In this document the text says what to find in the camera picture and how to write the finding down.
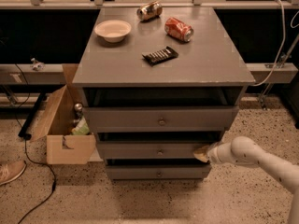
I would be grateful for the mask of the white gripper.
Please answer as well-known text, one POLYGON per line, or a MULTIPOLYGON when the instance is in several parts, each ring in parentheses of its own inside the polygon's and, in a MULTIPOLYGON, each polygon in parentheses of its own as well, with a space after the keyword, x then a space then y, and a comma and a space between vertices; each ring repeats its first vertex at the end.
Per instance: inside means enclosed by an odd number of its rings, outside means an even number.
POLYGON ((199 147, 193 152, 193 156, 201 162, 230 163, 232 160, 231 144, 218 142, 211 146, 199 147))

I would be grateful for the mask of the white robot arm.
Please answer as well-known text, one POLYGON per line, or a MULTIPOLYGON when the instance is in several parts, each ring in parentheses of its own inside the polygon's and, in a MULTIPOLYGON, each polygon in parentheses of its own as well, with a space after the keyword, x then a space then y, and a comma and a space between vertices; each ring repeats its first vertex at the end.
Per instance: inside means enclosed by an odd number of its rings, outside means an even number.
POLYGON ((288 224, 299 224, 299 166, 262 149, 255 141, 238 136, 231 142, 217 142, 197 148, 193 156, 201 162, 261 168, 292 195, 288 224))

